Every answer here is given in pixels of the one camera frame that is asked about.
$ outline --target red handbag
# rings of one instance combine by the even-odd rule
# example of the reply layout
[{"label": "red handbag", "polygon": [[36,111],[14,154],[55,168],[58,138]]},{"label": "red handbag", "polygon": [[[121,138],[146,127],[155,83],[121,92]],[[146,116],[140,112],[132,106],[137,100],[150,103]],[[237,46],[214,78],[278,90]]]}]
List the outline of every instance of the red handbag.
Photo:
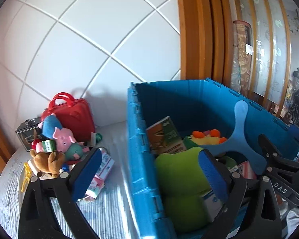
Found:
[{"label": "red handbag", "polygon": [[[57,99],[66,102],[56,105],[55,100]],[[90,141],[91,132],[95,132],[95,126],[88,102],[85,99],[74,99],[72,95],[66,92],[58,93],[42,113],[41,121],[52,113],[56,114],[63,127],[73,132],[78,142]]]}]

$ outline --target white tube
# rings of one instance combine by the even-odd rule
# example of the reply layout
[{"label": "white tube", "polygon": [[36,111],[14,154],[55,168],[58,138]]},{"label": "white tube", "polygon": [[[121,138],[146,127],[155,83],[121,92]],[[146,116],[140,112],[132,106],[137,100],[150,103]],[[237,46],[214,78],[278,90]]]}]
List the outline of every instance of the white tube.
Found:
[{"label": "white tube", "polygon": [[37,175],[38,177],[41,177],[41,176],[43,175],[43,172],[40,171],[40,170],[35,166],[33,159],[30,159],[30,160],[28,161],[28,164],[29,164],[29,166],[30,166],[32,172],[34,173],[34,175]]}]

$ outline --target bolt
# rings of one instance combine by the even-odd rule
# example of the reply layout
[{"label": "bolt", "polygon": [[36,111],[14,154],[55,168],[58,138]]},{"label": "bolt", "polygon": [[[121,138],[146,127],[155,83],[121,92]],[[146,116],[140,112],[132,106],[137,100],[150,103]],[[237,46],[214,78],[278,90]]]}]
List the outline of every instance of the bolt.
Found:
[{"label": "bolt", "polygon": [[267,176],[263,176],[263,177],[262,177],[262,180],[263,180],[264,182],[269,182],[269,181],[270,181],[270,179],[269,179]]},{"label": "bolt", "polygon": [[68,177],[68,176],[69,176],[69,173],[68,173],[68,172],[62,172],[62,173],[60,174],[60,177],[63,178],[63,179],[65,179],[65,178]]},{"label": "bolt", "polygon": [[232,176],[236,179],[240,178],[240,174],[238,172],[234,172]]},{"label": "bolt", "polygon": [[32,176],[30,179],[31,182],[36,182],[37,181],[37,176]]}]

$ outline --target storage crate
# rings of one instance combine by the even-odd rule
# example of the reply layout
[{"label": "storage crate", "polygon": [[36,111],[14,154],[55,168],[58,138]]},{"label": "storage crate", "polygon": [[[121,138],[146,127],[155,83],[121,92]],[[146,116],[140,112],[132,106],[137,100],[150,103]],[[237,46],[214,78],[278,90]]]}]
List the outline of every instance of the storage crate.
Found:
[{"label": "storage crate", "polygon": [[171,220],[165,217],[146,128],[170,116],[181,136],[190,135],[194,130],[218,129],[228,138],[235,126],[234,106],[240,100],[249,105],[245,136],[251,148],[262,154],[257,139],[259,134],[265,134],[285,158],[293,160],[299,152],[299,142],[288,132],[288,126],[257,103],[220,83],[209,78],[132,83],[128,89],[128,153],[141,238],[194,239],[202,234],[197,231],[176,235]]}]

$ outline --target brown plush toy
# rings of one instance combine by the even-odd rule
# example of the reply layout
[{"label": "brown plush toy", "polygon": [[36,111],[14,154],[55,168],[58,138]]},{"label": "brown plush toy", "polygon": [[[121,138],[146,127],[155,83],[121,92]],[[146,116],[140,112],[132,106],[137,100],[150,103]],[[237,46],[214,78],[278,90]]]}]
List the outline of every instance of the brown plush toy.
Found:
[{"label": "brown plush toy", "polygon": [[34,164],[40,171],[51,173],[53,178],[59,176],[60,169],[65,162],[64,153],[58,153],[56,151],[50,154],[45,152],[37,153],[32,149],[30,155],[33,157]]}]

